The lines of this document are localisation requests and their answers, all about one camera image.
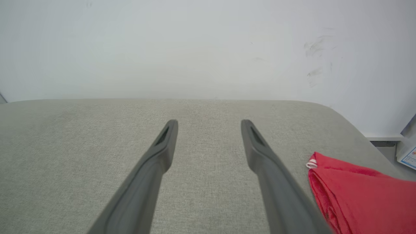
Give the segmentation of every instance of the gray fabric tablecloth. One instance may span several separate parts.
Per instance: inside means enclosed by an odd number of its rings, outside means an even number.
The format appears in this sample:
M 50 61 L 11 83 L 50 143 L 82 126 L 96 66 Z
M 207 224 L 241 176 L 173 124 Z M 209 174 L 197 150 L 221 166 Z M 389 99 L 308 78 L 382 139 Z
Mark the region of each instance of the gray fabric tablecloth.
M 85 233 L 169 119 L 179 133 L 151 232 L 268 233 L 240 121 L 307 196 L 314 151 L 402 178 L 347 120 L 298 101 L 35 100 L 0 105 L 0 230 Z

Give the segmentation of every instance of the label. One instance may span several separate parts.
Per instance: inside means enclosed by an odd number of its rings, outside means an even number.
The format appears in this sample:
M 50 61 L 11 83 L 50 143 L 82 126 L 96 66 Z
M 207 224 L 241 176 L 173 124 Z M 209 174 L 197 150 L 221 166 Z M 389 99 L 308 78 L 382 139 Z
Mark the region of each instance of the label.
M 416 147 L 410 151 L 402 160 L 402 163 L 409 165 L 413 168 L 416 168 Z

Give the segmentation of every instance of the gray floor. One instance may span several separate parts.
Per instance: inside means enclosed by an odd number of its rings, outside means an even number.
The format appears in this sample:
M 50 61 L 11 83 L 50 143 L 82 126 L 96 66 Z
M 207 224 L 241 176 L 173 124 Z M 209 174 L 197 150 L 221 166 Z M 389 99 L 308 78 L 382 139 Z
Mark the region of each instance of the gray floor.
M 416 170 L 405 166 L 399 162 L 396 161 L 396 147 L 397 144 L 384 144 L 384 146 L 381 146 L 381 144 L 375 144 L 373 143 L 376 148 L 399 170 L 407 177 L 408 180 L 416 181 Z

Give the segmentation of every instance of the red cloth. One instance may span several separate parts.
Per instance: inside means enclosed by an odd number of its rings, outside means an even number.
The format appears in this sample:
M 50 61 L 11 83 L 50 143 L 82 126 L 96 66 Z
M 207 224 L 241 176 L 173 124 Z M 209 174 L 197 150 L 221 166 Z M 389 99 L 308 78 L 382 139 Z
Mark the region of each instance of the red cloth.
M 337 234 L 416 234 L 416 182 L 315 152 L 309 183 Z

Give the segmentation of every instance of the cloth fold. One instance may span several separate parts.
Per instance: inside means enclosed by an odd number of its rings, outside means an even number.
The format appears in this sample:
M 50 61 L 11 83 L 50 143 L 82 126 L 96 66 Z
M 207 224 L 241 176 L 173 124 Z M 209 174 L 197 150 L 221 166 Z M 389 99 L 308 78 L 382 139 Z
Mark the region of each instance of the cloth fold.
M 307 167 L 317 205 L 337 234 L 416 233 L 416 182 L 318 152 Z

